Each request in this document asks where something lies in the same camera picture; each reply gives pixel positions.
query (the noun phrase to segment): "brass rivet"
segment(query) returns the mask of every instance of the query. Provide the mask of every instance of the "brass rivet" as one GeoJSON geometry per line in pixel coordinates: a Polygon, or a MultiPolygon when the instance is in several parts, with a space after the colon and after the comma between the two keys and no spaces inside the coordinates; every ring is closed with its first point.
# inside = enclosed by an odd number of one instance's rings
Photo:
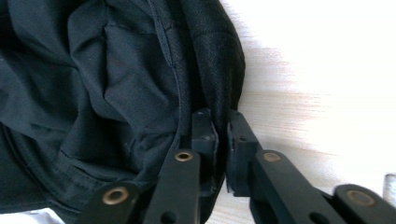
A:
{"type": "Polygon", "coordinates": [[[346,192],[346,196],[350,201],[361,206],[367,207],[375,204],[375,199],[372,196],[359,190],[351,189],[346,192]]]}
{"type": "Polygon", "coordinates": [[[280,161],[281,160],[280,156],[278,156],[274,152],[264,153],[263,157],[266,161],[280,161]]]}
{"type": "Polygon", "coordinates": [[[192,160],[193,156],[189,152],[179,152],[175,156],[177,161],[190,161],[192,160]]]}
{"type": "Polygon", "coordinates": [[[125,187],[117,187],[109,190],[103,195],[102,201],[108,205],[122,203],[129,196],[129,192],[125,187]]]}

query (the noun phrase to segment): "black fabric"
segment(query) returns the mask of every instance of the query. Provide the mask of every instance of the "black fabric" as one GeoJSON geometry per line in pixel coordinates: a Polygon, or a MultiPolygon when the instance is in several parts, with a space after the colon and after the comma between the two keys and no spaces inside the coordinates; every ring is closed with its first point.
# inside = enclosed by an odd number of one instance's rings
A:
{"type": "Polygon", "coordinates": [[[194,110],[225,136],[244,69],[216,0],[0,0],[0,212],[74,223],[103,185],[155,180],[194,110]]]}

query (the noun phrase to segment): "clamp jaw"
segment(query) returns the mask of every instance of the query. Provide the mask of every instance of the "clamp jaw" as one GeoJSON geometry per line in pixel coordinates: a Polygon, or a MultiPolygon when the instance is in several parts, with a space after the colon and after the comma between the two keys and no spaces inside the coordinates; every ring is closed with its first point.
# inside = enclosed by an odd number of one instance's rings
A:
{"type": "MultiPolygon", "coordinates": [[[[103,187],[78,223],[200,223],[202,201],[213,197],[222,181],[217,155],[223,144],[206,110],[193,114],[191,139],[185,142],[165,159],[156,183],[103,187]]],[[[263,150],[237,111],[231,112],[226,145],[228,190],[250,198],[256,223],[396,223],[396,209],[369,189],[343,185],[333,196],[315,189],[285,155],[263,150]]]]}

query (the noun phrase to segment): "dark navy fabric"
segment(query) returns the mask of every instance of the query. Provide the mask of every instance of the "dark navy fabric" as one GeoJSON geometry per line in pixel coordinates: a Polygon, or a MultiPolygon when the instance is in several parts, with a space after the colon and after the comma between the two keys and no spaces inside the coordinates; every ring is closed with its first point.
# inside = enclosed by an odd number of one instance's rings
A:
{"type": "Polygon", "coordinates": [[[0,0],[0,212],[74,223],[103,185],[155,180],[193,111],[224,138],[244,70],[217,0],[0,0]]]}

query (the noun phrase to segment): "wood grain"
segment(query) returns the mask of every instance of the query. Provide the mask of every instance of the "wood grain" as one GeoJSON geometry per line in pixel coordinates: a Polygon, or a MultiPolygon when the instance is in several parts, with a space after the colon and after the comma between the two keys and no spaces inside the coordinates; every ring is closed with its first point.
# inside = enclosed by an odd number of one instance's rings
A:
{"type": "MultiPolygon", "coordinates": [[[[396,14],[390,1],[220,1],[247,70],[240,111],[264,148],[317,188],[382,194],[396,172],[396,14]]],[[[208,223],[253,223],[248,200],[220,194],[208,223]]]]}

